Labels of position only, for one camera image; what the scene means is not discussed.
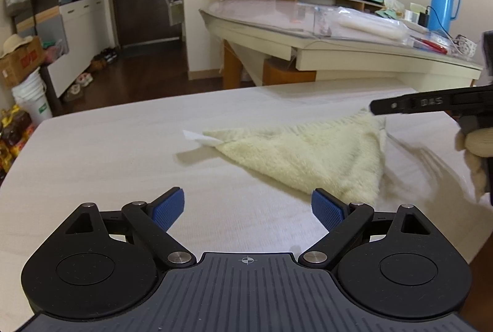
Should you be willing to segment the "right gloved hand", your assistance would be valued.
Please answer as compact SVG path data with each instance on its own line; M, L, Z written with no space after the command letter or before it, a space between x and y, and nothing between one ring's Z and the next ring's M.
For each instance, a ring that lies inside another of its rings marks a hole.
M455 136L454 146L456 151L464 152L466 166L475 189L475 198L479 201L489 187L489 176L485 166L486 159L491 159L493 153L492 128L480 128L467 134L459 131Z

